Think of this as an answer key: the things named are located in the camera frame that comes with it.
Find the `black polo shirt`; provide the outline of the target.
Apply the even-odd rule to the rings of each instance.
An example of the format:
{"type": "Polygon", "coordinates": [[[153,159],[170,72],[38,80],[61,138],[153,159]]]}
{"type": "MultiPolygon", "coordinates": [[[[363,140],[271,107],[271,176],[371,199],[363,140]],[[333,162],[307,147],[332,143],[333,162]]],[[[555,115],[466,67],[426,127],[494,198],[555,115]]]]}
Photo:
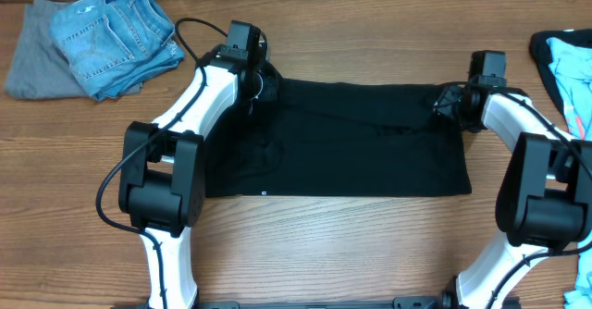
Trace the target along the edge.
{"type": "Polygon", "coordinates": [[[229,108],[206,139],[205,194],[433,197],[468,194],[458,125],[437,85],[283,80],[229,108]]]}

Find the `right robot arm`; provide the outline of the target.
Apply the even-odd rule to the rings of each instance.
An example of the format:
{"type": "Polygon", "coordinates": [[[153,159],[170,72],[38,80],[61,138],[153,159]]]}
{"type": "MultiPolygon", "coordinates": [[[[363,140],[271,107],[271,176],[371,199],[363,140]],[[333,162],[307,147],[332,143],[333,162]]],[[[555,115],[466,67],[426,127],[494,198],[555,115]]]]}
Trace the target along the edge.
{"type": "Polygon", "coordinates": [[[578,255],[591,232],[591,144],[559,130],[520,89],[448,82],[434,112],[491,130],[512,154],[495,207],[498,230],[434,302],[436,308],[516,308],[507,297],[540,262],[578,255]]]}

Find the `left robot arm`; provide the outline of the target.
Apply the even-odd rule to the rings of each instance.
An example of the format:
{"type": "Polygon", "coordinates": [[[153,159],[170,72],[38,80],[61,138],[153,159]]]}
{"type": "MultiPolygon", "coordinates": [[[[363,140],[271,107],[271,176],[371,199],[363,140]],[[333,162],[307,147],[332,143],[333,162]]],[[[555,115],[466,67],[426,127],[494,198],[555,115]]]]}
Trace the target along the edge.
{"type": "Polygon", "coordinates": [[[265,88],[267,47],[216,46],[163,115],[131,123],[124,138],[118,204],[147,255],[148,308],[196,308],[191,229],[205,198],[205,140],[221,116],[265,88]]]}

